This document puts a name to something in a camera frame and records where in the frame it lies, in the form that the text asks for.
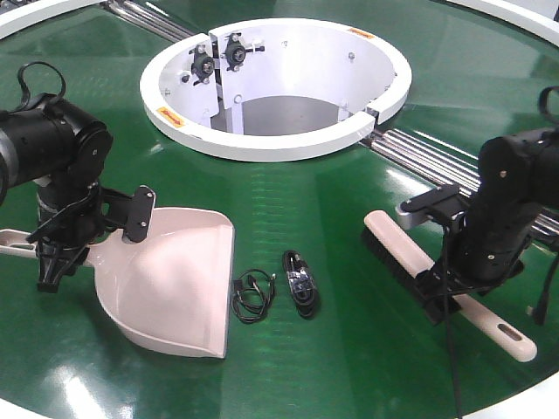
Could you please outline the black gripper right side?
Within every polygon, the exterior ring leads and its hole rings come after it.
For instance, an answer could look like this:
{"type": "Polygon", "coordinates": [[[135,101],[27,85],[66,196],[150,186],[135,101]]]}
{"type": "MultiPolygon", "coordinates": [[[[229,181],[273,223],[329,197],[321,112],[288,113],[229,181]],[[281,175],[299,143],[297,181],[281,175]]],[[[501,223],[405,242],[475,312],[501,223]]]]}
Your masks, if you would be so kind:
{"type": "MultiPolygon", "coordinates": [[[[488,293],[524,269],[520,255],[529,242],[531,203],[475,200],[469,206],[458,184],[444,184],[396,206],[397,222],[405,230],[428,221],[457,230],[467,211],[451,245],[449,270],[460,289],[488,293]]],[[[433,325],[462,310],[452,293],[452,276],[444,285],[444,273],[440,258],[415,277],[420,305],[433,325]]]]}

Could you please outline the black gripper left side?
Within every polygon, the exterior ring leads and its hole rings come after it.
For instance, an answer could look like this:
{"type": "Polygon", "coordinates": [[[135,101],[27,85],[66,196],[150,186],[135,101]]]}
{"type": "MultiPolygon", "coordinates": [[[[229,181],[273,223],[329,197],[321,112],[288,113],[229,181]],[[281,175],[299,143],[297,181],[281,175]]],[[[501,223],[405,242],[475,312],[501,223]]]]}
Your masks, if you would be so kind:
{"type": "Polygon", "coordinates": [[[104,226],[107,232],[122,230],[126,243],[138,244],[148,235],[156,198],[148,186],[139,186],[129,196],[101,189],[98,174],[44,175],[34,182],[38,186],[38,227],[30,241],[36,245],[39,261],[39,292],[56,293],[62,278],[75,274],[104,226]]]}

